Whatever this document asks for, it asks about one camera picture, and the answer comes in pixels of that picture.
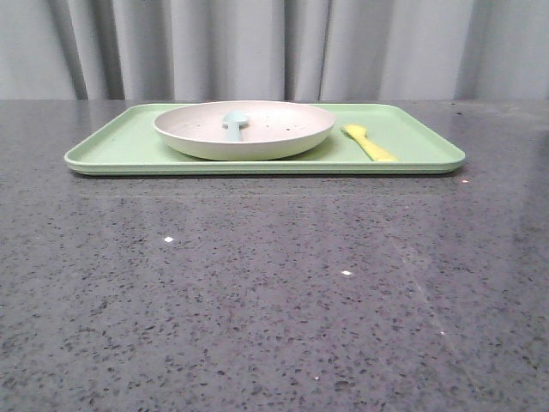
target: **gray speckled countertop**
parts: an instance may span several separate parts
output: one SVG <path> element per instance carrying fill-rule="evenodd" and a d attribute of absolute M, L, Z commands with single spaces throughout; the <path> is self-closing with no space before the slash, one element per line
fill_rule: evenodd
<path fill-rule="evenodd" d="M 548 410 L 548 101 L 392 102 L 444 176 L 64 165 L 138 103 L 0 101 L 0 410 Z"/>

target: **tray rim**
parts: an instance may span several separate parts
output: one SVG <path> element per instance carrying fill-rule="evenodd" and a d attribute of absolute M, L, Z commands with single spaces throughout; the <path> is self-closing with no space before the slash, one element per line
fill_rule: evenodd
<path fill-rule="evenodd" d="M 127 117 L 132 112 L 141 112 L 152 106 L 172 106 L 172 109 L 182 106 L 192 106 L 200 103 L 177 103 L 177 102 L 155 102 L 145 103 L 126 108 L 112 120 L 101 126 L 91 135 L 87 136 L 73 148 L 69 149 L 63 156 L 63 159 L 69 169 L 74 172 L 89 176 L 147 176 L 147 175 L 231 175 L 231 174 L 444 174 L 458 169 L 466 160 L 466 154 L 454 143 L 440 136 L 437 132 L 421 123 L 414 116 L 410 115 L 398 106 L 378 103 L 329 103 L 317 102 L 306 103 L 311 106 L 378 106 L 385 110 L 397 112 L 407 117 L 420 128 L 429 131 L 441 139 L 443 143 L 453 152 L 457 153 L 453 161 L 430 161 L 430 162 L 390 162 L 382 165 L 375 162 L 357 162 L 357 161 L 290 161 L 290 160 L 270 160 L 270 161 L 174 161 L 165 162 L 141 162 L 141 163 L 111 163 L 102 162 L 90 164 L 84 161 L 73 159 L 74 153 L 83 150 L 97 135 L 103 133 L 106 129 L 115 127 L 122 118 Z M 200 170 L 191 169 L 200 165 Z"/>

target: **gray curtain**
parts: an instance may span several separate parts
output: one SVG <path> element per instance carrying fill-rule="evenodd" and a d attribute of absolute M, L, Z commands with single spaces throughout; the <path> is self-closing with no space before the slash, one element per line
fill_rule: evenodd
<path fill-rule="evenodd" d="M 0 0 L 0 99 L 549 98 L 547 0 Z"/>

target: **light green tray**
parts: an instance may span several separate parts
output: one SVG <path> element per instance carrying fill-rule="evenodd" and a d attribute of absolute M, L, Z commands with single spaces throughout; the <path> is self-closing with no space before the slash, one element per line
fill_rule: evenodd
<path fill-rule="evenodd" d="M 72 170 L 89 175 L 176 174 L 410 174 L 447 173 L 465 154 L 395 106 L 315 104 L 335 114 L 326 140 L 312 150 L 277 161 L 206 161 L 166 146 L 153 128 L 159 114 L 181 104 L 134 106 L 69 150 Z M 341 132 L 344 124 L 362 124 L 368 137 L 400 161 L 371 161 L 360 146 Z"/>

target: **light blue spoon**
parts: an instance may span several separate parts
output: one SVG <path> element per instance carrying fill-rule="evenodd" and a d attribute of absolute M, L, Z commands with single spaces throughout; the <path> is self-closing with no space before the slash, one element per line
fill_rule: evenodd
<path fill-rule="evenodd" d="M 223 125 L 227 127 L 226 139 L 240 142 L 240 127 L 248 125 L 248 116 L 240 110 L 232 110 L 223 118 Z"/>

